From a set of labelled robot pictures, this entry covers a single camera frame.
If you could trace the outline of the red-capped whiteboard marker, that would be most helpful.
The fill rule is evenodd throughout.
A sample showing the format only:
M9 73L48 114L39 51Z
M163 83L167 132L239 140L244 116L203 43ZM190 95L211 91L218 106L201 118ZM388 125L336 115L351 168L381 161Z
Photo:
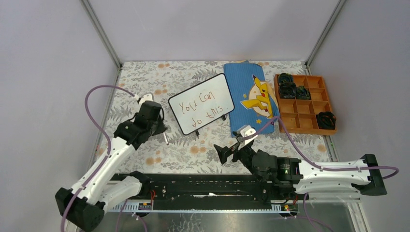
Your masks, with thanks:
M169 141L168 141L168 138L167 138L167 135L166 135L165 132L163 133L163 137L164 137L165 143L166 143L167 145L169 145Z

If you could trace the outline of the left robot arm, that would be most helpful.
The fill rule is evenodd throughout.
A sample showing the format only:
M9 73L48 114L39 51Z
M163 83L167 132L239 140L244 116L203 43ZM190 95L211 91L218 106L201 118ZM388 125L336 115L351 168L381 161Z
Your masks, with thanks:
M145 101L133 118L118 125L106 154L99 157L69 189L60 188L56 192L55 199L62 216L61 231L68 220L83 231L91 232L107 211L120 202L132 196L143 199L149 195L150 186L139 173L130 174L107 191L104 188L125 159L151 136L166 131L163 121L162 106Z

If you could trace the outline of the small black-framed whiteboard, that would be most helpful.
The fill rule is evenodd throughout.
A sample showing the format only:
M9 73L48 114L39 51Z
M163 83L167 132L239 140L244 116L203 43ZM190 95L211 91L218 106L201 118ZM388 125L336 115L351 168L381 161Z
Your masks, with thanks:
M225 74L219 73L168 99L183 135L197 132L235 109Z

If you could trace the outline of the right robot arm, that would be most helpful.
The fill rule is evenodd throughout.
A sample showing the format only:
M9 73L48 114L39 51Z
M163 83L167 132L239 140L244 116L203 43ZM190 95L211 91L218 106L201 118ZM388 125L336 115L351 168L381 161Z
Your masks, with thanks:
M281 198L315 191L357 189L362 195L382 196L387 190L373 154L365 154L348 162L319 162L311 165L298 158L277 157L262 150L253 150L251 144L240 147L214 145L222 164L229 156L241 162L256 180L272 183Z

